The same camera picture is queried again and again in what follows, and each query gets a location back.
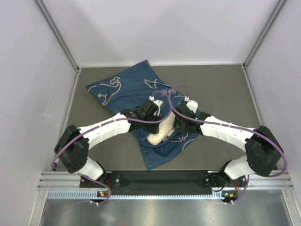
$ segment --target metal frame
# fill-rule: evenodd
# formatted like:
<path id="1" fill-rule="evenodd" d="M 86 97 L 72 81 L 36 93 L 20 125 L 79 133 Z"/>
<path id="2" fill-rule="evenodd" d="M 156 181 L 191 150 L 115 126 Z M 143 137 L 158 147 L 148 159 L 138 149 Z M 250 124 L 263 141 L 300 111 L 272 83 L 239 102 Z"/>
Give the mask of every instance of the metal frame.
<path id="1" fill-rule="evenodd" d="M 78 67 L 77 63 L 75 62 L 71 52 L 69 51 L 64 39 L 62 38 L 58 28 L 56 27 L 54 21 L 52 20 L 50 14 L 48 13 L 48 10 L 45 7 L 45 4 L 43 3 L 42 0 L 33 0 L 33 1 L 36 3 L 36 5 L 38 6 L 40 12 L 42 13 L 45 20 L 47 21 L 50 29 L 52 30 L 52 32 L 53 32 L 54 36 L 56 37 L 58 43 L 61 45 L 62 50 L 66 54 L 66 56 L 69 59 L 71 65 L 74 67 L 75 70 L 78 70 L 79 67 Z"/>
<path id="2" fill-rule="evenodd" d="M 52 20 L 50 14 L 47 11 L 47 8 L 45 7 L 42 0 L 33 0 L 39 10 L 41 11 L 42 15 L 44 16 L 45 20 L 49 24 L 49 27 L 53 31 L 56 39 L 58 40 L 59 44 L 62 47 L 62 50 L 65 52 L 66 56 L 68 57 L 70 63 L 76 70 L 76 75 L 74 78 L 74 83 L 70 92 L 68 105 L 65 110 L 64 119 L 62 122 L 62 129 L 60 132 L 63 132 L 66 123 L 68 121 L 68 116 L 70 113 L 70 108 L 73 102 L 74 92 L 77 86 L 77 80 L 78 76 L 80 74 L 80 68 L 76 64 L 72 54 L 70 53 L 66 43 L 64 42 L 63 38 L 60 35 L 60 32 L 58 31 L 54 21 Z M 268 22 L 264 26 L 264 29 L 262 30 L 260 36 L 256 40 L 250 54 L 248 55 L 246 62 L 242 64 L 242 69 L 245 73 L 246 80 L 248 83 L 248 87 L 250 89 L 252 99 L 256 108 L 256 112 L 258 115 L 258 118 L 260 120 L 260 123 L 262 125 L 265 125 L 265 121 L 258 103 L 258 99 L 256 97 L 256 93 L 253 89 L 252 81 L 248 75 L 247 67 L 250 64 L 253 56 L 257 52 L 258 48 L 260 47 L 261 43 L 263 42 L 264 38 L 266 37 L 268 31 L 270 30 L 271 26 L 275 22 L 275 19 L 277 18 L 280 10 L 285 5 L 286 0 L 279 0 L 278 4 L 276 5 L 273 13 L 271 14 Z M 69 174 L 67 172 L 43 172 L 41 175 L 41 179 L 39 181 L 39 185 L 37 188 L 37 194 L 35 198 L 34 208 L 32 210 L 32 214 L 30 217 L 30 220 L 28 222 L 28 225 L 30 226 L 38 226 L 40 225 L 42 213 L 44 210 L 45 202 L 48 197 L 49 192 L 53 191 L 71 191 L 73 193 L 82 193 L 83 191 L 94 191 L 95 189 L 90 188 L 80 188 L 79 187 L 80 177 L 77 174 Z M 98 191 L 106 190 L 105 188 L 97 188 Z M 278 178 L 263 178 L 258 175 L 251 175 L 250 176 L 250 182 L 247 190 L 281 190 L 283 193 L 283 197 L 286 203 L 286 207 L 288 210 L 288 213 L 290 215 L 291 221 L 293 226 L 301 226 L 301 206 L 298 201 L 296 192 L 293 188 L 292 182 L 290 180 L 289 174 L 285 173 L 282 176 Z M 137 197 L 114 197 L 114 199 L 135 199 Z M 162 199 L 164 197 L 139 197 L 139 198 L 156 198 L 156 199 Z M 189 199 L 200 199 L 200 196 L 195 197 L 188 197 Z"/>
<path id="3" fill-rule="evenodd" d="M 279 173 L 279 170 L 272 171 L 272 174 Z M 106 188 L 80 188 L 80 176 L 70 174 L 66 171 L 43 172 L 38 184 L 38 190 L 97 190 L 107 191 Z M 288 173 L 277 178 L 265 178 L 258 175 L 250 175 L 250 182 L 247 190 L 292 190 L 293 184 Z"/>
<path id="4" fill-rule="evenodd" d="M 251 52 L 249 53 L 246 62 L 244 63 L 245 67 L 248 67 L 252 58 L 254 57 L 255 53 L 257 52 L 259 46 L 261 45 L 262 41 L 264 40 L 264 38 L 266 37 L 266 35 L 268 34 L 270 28 L 272 27 L 273 23 L 275 22 L 277 16 L 279 15 L 281 9 L 283 8 L 283 6 L 285 5 L 286 0 L 279 0 L 278 4 L 276 5 L 276 7 L 274 8 L 270 18 L 268 19 L 267 23 L 265 24 L 261 34 L 259 35 L 258 39 L 256 40 Z"/>

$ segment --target white line drawing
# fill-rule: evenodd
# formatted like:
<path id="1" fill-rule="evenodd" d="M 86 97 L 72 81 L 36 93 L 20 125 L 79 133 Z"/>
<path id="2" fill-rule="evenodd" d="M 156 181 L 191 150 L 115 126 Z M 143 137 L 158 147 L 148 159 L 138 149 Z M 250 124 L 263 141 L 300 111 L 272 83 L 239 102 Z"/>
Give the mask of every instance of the white line drawing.
<path id="1" fill-rule="evenodd" d="M 178 137 L 177 140 L 172 140 L 171 142 L 173 142 L 173 143 L 175 143 L 175 142 L 182 142 L 182 141 L 184 141 L 187 137 L 188 137 L 188 133 L 186 133 L 186 135 L 185 135 L 184 137 L 183 137 L 183 135 L 182 135 L 182 137 Z"/>
<path id="2" fill-rule="evenodd" d="M 150 81 L 150 80 L 147 80 L 147 79 L 144 79 L 144 82 L 146 85 L 148 85 L 151 89 L 156 89 L 157 88 L 157 84 L 161 84 L 161 85 L 164 85 L 164 86 L 168 86 L 168 87 L 171 87 L 169 85 L 166 85 L 164 83 L 160 83 L 160 82 L 157 82 L 158 79 L 155 79 L 154 81 Z"/>
<path id="3" fill-rule="evenodd" d="M 194 139 L 191 139 L 191 140 L 189 140 L 189 141 L 187 141 L 185 144 L 184 144 L 184 146 L 182 147 L 182 151 L 184 150 L 184 148 L 186 147 L 186 145 L 187 144 L 189 144 L 191 141 L 193 141 Z"/>
<path id="4" fill-rule="evenodd" d="M 177 96 L 174 97 L 184 97 L 182 94 L 178 94 Z"/>
<path id="5" fill-rule="evenodd" d="M 102 85 L 102 86 L 109 86 L 109 87 L 114 87 L 114 88 L 116 88 L 116 87 L 119 86 L 118 90 L 115 93 L 113 93 L 109 97 L 109 99 L 107 99 L 108 94 L 101 94 L 101 93 L 98 94 L 98 97 L 104 97 L 104 101 L 102 102 L 102 105 L 107 105 L 108 102 L 110 101 L 110 99 L 112 98 L 112 96 L 114 96 L 116 93 L 118 93 L 120 91 L 120 89 L 121 89 L 121 82 L 119 80 L 120 80 L 120 77 L 115 77 L 115 78 L 113 78 L 113 79 L 110 80 L 110 85 L 104 84 L 104 83 L 100 83 L 99 84 L 99 85 Z M 92 88 L 95 88 L 95 87 L 97 87 L 97 86 L 91 86 L 88 91 L 90 92 L 90 90 Z"/>

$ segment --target dark blue fabric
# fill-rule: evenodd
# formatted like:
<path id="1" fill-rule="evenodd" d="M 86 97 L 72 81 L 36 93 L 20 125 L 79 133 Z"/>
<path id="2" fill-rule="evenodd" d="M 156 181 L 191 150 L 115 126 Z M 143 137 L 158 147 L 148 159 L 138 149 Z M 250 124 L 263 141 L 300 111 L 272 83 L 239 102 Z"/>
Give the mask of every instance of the dark blue fabric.
<path id="1" fill-rule="evenodd" d="M 111 78 L 87 85 L 87 89 L 104 107 L 117 114 L 141 105 L 156 90 L 169 93 L 170 86 L 154 73 L 147 61 L 143 61 Z M 155 95 L 155 98 L 164 101 L 161 112 L 162 117 L 165 117 L 169 111 L 167 98 L 161 94 Z M 171 98 L 173 105 L 177 105 L 184 97 L 174 91 Z M 175 131 L 165 142 L 153 146 L 146 140 L 149 134 L 143 130 L 135 130 L 132 134 L 139 140 L 147 170 L 171 161 L 197 137 L 197 134 Z"/>

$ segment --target white enclosure wall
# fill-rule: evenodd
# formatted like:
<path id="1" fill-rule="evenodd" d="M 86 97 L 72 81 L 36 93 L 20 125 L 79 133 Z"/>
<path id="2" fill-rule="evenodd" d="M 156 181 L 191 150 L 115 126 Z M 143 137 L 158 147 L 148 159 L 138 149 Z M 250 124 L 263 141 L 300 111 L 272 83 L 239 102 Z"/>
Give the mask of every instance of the white enclosure wall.
<path id="1" fill-rule="evenodd" d="M 301 1 L 288 0 L 248 66 L 260 109 L 301 200 Z"/>
<path id="2" fill-rule="evenodd" d="M 22 226 L 54 156 L 75 70 L 34 1 L 2 1 L 0 28 L 0 225 Z"/>
<path id="3" fill-rule="evenodd" d="M 43 0 L 79 66 L 243 63 L 278 0 Z"/>

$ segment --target gray floor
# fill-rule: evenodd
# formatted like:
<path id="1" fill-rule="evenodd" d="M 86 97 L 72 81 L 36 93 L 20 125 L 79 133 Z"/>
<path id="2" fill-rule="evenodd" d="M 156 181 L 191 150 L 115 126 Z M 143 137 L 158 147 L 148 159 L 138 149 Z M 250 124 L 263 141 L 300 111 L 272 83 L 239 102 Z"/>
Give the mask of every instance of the gray floor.
<path id="1" fill-rule="evenodd" d="M 199 110 L 246 127 L 259 121 L 240 65 L 154 66 L 156 74 L 169 85 L 185 83 Z M 83 68 L 79 76 L 68 125 L 94 124 L 111 117 L 86 90 L 86 85 L 111 77 L 126 67 Z M 210 137 L 199 136 L 172 161 L 157 170 L 215 170 L 244 153 Z M 95 146 L 89 156 L 106 170 L 145 170 L 137 140 L 131 134 L 119 135 Z"/>
<path id="2" fill-rule="evenodd" d="M 99 207 L 80 203 L 63 213 L 76 202 L 48 199 L 40 226 L 292 226 L 281 191 L 247 191 L 234 206 L 202 200 L 113 200 Z"/>

